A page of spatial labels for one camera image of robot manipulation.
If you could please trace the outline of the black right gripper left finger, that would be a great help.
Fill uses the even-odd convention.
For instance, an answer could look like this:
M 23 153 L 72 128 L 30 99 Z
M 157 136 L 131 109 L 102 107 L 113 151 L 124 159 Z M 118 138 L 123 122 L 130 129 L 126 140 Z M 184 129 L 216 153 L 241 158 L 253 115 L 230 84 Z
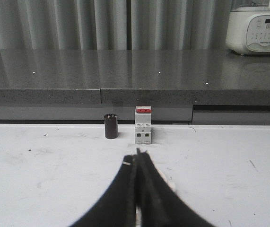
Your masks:
M 134 227 L 136 225 L 134 156 L 126 155 L 104 194 L 73 227 Z

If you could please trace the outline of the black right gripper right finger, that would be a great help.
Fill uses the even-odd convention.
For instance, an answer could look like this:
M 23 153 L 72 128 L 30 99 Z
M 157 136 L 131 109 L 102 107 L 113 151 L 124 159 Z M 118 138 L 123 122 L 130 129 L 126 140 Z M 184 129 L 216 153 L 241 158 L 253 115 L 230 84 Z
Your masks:
M 211 227 L 189 208 L 156 170 L 147 152 L 137 149 L 137 205 L 143 227 Z

